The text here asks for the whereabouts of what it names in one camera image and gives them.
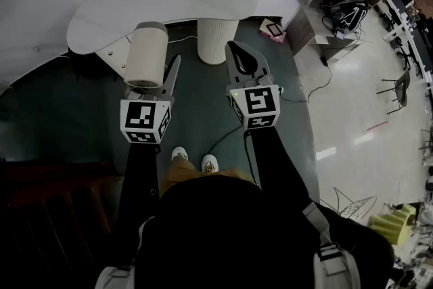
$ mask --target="table leg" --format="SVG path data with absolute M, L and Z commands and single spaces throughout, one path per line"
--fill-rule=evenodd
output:
M 393 31 L 390 31 L 387 35 L 384 36 L 384 40 L 388 40 L 389 38 L 393 37 L 397 32 L 401 31 L 401 28 L 403 27 L 402 24 L 400 24 L 397 28 L 395 28 Z
M 197 20 L 197 49 L 200 59 L 210 65 L 225 62 L 225 44 L 235 38 L 239 21 Z

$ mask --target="yellow step stool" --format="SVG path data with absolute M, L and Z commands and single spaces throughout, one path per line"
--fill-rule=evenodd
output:
M 385 215 L 371 216 L 369 226 L 384 236 L 391 244 L 396 246 L 404 244 L 412 234 L 412 226 L 407 225 L 409 217 L 415 216 L 416 209 L 404 204 L 401 210 L 394 210 Z

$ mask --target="white tiled floor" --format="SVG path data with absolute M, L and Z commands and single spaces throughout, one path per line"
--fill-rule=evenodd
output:
M 386 30 L 374 10 L 364 19 L 363 30 L 374 42 L 362 44 L 329 65 L 331 83 L 314 92 L 309 112 L 321 198 L 336 206 L 333 187 L 353 200 L 377 196 L 361 221 L 367 223 L 370 214 L 384 210 L 384 203 L 415 202 L 424 197 L 427 169 L 422 167 L 423 154 L 418 148 L 428 138 L 421 129 L 428 129 L 431 115 L 426 113 L 425 85 L 415 77 L 414 64 L 407 107 L 386 114 L 397 109 L 398 103 L 392 103 L 392 91 L 376 95 L 392 87 L 381 79 L 397 79 L 404 70 L 400 58 L 382 40 Z M 326 84 L 329 71 L 320 62 L 317 47 L 307 46 L 295 60 L 306 96 Z M 367 131 L 383 122 L 387 123 Z

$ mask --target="shoe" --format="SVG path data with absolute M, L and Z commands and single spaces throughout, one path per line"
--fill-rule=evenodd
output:
M 185 148 L 183 148 L 183 147 L 176 147 L 171 152 L 171 160 L 173 160 L 175 158 L 175 156 L 181 156 L 182 158 L 185 158 L 186 160 L 188 160 L 187 151 L 185 151 Z
M 204 173 L 215 173 L 218 169 L 218 161 L 212 154 L 207 154 L 203 157 L 202 171 Z

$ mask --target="white tabletop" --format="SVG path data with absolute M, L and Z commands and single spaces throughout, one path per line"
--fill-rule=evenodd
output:
M 241 20 L 256 6 L 257 0 L 86 0 L 69 23 L 68 46 L 78 54 L 93 53 L 132 33 L 140 22 Z
M 397 16 L 400 18 L 401 26 L 405 29 L 405 35 L 407 37 L 407 40 L 411 44 L 413 53 L 415 54 L 415 59 L 418 61 L 419 66 L 422 67 L 421 74 L 426 83 L 433 83 L 432 75 L 430 74 L 430 71 L 426 71 L 424 69 L 424 63 L 422 62 L 421 56 L 419 55 L 417 45 L 415 44 L 415 41 L 413 41 L 413 37 L 411 34 L 411 29 L 407 25 L 406 19 L 402 18 L 400 11 L 398 10 L 397 6 L 392 2 L 392 0 L 386 0 L 390 7 L 397 13 Z

